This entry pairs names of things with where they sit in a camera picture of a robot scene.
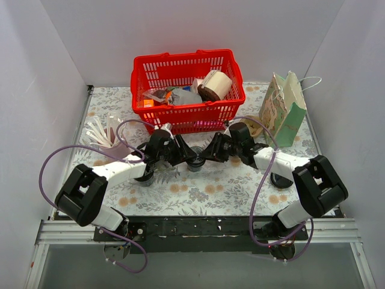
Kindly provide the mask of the black paper coffee cup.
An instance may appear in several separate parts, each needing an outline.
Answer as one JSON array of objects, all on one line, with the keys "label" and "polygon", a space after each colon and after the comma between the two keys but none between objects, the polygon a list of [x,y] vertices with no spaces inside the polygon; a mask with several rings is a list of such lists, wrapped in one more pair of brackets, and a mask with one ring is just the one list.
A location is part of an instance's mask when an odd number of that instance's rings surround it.
[{"label": "black paper coffee cup", "polygon": [[198,172],[205,165],[205,162],[206,162],[205,160],[196,159],[196,160],[189,160],[186,162],[186,164],[189,171]]}]

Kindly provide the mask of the black coffee cup lid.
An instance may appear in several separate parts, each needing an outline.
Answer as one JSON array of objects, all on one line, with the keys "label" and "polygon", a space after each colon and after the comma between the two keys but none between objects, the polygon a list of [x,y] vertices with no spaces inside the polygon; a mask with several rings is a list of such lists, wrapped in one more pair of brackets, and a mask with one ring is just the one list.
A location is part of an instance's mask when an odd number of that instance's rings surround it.
[{"label": "black coffee cup lid", "polygon": [[200,146],[192,146],[191,149],[196,153],[194,157],[194,161],[204,161],[205,158],[201,156],[201,153],[204,151],[204,149]]}]

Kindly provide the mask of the brown cardboard cup carrier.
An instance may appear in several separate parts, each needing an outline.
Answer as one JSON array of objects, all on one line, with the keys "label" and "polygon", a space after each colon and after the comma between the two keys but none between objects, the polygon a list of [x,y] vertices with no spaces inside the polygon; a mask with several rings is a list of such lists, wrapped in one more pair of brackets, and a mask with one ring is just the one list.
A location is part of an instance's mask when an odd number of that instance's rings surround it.
[{"label": "brown cardboard cup carrier", "polygon": [[249,133],[253,138],[260,136],[261,133],[263,133],[263,131],[264,131],[264,129],[260,125],[261,120],[257,116],[248,115],[248,116],[246,116],[246,118],[242,118],[240,120],[240,122],[246,124],[246,126],[249,130]]}]

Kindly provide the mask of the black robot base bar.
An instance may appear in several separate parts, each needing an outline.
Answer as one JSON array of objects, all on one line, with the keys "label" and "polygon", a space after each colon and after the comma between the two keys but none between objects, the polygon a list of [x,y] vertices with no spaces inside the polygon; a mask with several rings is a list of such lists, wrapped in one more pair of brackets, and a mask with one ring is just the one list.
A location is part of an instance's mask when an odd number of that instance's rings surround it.
[{"label": "black robot base bar", "polygon": [[130,216],[127,238],[147,253],[268,253],[249,233],[247,216]]}]

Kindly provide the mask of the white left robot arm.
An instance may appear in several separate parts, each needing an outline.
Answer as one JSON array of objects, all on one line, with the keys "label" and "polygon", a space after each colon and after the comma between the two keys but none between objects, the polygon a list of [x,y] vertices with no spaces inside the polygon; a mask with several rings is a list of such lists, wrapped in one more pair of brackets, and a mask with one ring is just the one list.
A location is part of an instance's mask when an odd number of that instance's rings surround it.
[{"label": "white left robot arm", "polygon": [[176,166],[196,156],[181,135],[159,129],[120,161],[97,167],[77,165],[57,194],[55,205],[79,226],[100,226],[113,240],[123,240],[129,220],[103,204],[106,191],[130,179],[148,181],[160,161]]}]

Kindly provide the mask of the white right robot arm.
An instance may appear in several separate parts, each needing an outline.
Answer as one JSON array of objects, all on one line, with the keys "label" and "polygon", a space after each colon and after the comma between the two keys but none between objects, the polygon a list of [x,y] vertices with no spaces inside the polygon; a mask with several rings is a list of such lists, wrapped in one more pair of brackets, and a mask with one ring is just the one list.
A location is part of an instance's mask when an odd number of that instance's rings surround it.
[{"label": "white right robot arm", "polygon": [[275,173],[297,189],[298,200],[275,213],[257,231],[263,237],[286,239],[306,220],[322,217],[348,198],[346,186],[325,156],[296,157],[256,143],[242,122],[230,125],[225,133],[216,133],[200,153],[200,158],[219,163],[231,156],[247,166]]}]

